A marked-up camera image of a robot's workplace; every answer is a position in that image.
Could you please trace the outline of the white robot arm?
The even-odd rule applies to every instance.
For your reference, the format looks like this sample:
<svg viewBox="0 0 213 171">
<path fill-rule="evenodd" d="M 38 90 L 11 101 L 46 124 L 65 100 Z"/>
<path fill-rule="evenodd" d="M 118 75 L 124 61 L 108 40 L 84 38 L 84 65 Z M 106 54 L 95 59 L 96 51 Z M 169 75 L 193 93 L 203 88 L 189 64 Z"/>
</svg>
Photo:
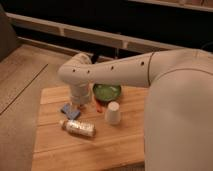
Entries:
<svg viewBox="0 0 213 171">
<path fill-rule="evenodd" d="M 213 53 L 177 49 L 98 64 L 77 54 L 58 74 L 74 89 L 89 82 L 147 87 L 145 171 L 213 171 Z"/>
</svg>

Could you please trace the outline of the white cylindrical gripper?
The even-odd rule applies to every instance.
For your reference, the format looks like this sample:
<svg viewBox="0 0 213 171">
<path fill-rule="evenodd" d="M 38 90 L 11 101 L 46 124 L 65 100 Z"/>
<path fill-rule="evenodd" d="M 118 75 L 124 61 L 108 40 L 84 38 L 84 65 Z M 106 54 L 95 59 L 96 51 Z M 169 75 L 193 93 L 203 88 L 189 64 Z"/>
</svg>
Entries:
<svg viewBox="0 0 213 171">
<path fill-rule="evenodd" d="M 85 105 L 91 102 L 91 89 L 88 84 L 71 85 L 70 100 L 75 105 Z"/>
</svg>

